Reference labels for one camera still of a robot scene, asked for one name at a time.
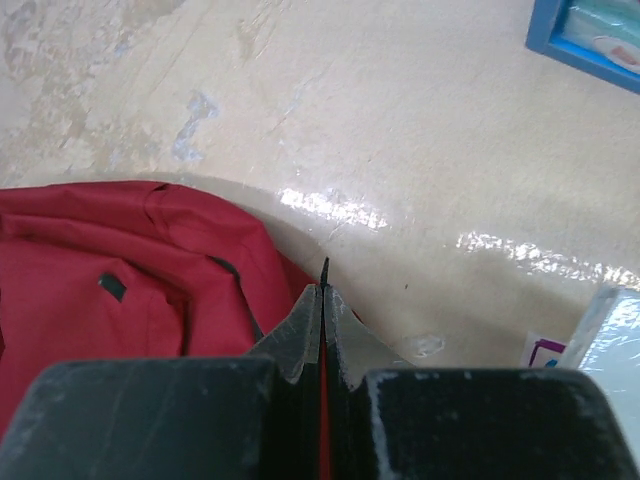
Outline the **red backpack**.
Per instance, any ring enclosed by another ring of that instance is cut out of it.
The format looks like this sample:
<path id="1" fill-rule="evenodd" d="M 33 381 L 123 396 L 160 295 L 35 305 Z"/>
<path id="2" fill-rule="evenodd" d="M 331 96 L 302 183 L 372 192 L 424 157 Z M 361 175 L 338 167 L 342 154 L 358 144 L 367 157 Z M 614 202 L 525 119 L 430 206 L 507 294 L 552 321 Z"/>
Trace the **red backpack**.
<path id="1" fill-rule="evenodd" d="M 75 360 L 235 356 L 310 276 L 264 224 L 212 194 L 113 181 L 1 193 L 1 422 Z"/>

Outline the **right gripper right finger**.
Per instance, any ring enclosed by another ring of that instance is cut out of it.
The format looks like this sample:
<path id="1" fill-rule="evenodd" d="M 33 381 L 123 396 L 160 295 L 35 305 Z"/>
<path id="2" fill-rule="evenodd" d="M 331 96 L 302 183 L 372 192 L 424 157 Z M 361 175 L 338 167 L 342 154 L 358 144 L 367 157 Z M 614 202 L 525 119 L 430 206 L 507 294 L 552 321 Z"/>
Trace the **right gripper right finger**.
<path id="1" fill-rule="evenodd" d="M 333 287 L 323 324 L 336 479 L 635 479 L 601 390 L 558 368 L 419 368 Z"/>

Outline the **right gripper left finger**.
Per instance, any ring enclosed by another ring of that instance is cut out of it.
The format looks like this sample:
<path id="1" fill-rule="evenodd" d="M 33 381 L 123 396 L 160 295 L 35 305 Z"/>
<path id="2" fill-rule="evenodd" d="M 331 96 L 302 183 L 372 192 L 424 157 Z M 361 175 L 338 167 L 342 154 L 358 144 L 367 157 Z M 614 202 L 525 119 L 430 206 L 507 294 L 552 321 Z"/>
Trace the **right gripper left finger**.
<path id="1" fill-rule="evenodd" d="M 315 479 L 321 289 L 240 357 L 70 362 L 32 383 L 5 479 Z"/>

